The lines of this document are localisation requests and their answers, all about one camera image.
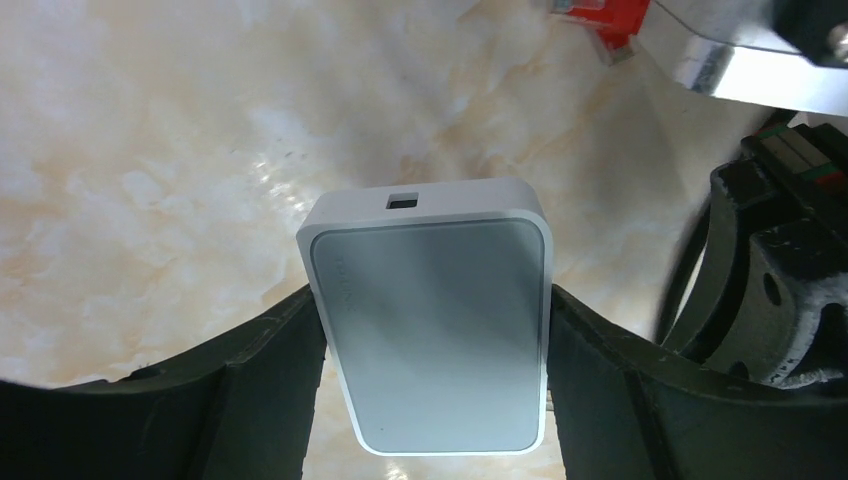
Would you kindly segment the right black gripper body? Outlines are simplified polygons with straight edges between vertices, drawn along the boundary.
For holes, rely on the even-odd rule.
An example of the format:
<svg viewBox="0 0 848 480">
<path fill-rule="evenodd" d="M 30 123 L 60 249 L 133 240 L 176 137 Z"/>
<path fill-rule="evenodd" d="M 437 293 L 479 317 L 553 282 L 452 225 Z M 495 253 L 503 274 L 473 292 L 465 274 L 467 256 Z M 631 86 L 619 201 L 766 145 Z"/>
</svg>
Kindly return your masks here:
<svg viewBox="0 0 848 480">
<path fill-rule="evenodd" d="M 783 114 L 717 167 L 656 340 L 775 388 L 847 381 L 847 138 Z"/>
</svg>

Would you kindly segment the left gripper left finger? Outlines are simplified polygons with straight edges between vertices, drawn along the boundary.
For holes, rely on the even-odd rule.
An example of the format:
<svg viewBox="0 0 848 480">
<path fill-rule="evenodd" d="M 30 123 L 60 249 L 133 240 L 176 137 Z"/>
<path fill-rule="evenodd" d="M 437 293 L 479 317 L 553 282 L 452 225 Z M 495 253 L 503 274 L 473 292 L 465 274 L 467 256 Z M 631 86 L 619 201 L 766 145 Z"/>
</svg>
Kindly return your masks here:
<svg viewBox="0 0 848 480">
<path fill-rule="evenodd" d="M 301 288 L 109 382 L 1 385 L 5 479 L 298 479 L 326 340 Z"/>
</svg>

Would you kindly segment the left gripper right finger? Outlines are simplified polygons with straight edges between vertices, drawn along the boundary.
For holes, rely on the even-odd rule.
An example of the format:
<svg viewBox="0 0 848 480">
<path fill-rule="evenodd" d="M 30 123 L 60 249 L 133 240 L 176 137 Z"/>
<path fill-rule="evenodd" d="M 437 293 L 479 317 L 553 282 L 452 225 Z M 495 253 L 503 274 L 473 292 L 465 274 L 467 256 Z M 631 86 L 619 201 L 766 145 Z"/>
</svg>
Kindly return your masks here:
<svg viewBox="0 0 848 480">
<path fill-rule="evenodd" d="M 551 293 L 547 361 L 571 479 L 843 479 L 847 398 L 704 367 Z"/>
</svg>

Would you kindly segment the white small hub box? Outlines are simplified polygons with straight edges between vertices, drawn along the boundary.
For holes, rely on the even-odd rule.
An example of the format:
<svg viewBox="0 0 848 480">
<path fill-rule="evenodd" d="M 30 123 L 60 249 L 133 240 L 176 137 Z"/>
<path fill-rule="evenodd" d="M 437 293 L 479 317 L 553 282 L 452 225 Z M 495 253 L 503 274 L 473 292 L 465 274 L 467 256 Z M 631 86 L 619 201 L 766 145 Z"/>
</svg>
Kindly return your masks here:
<svg viewBox="0 0 848 480">
<path fill-rule="evenodd" d="M 554 242 L 526 181 L 328 192 L 296 239 L 365 450 L 520 455 L 541 444 Z"/>
</svg>

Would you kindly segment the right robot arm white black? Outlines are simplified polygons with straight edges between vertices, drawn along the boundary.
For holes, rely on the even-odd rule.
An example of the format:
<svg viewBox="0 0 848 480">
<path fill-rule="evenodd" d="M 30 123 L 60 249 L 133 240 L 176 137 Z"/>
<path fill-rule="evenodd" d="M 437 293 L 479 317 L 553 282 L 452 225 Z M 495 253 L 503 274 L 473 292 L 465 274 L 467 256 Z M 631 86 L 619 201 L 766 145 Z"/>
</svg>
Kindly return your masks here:
<svg viewBox="0 0 848 480">
<path fill-rule="evenodd" d="M 654 1 L 638 35 L 676 83 L 770 106 L 711 175 L 705 257 L 665 348 L 780 389 L 847 379 L 847 116 L 843 1 Z"/>
</svg>

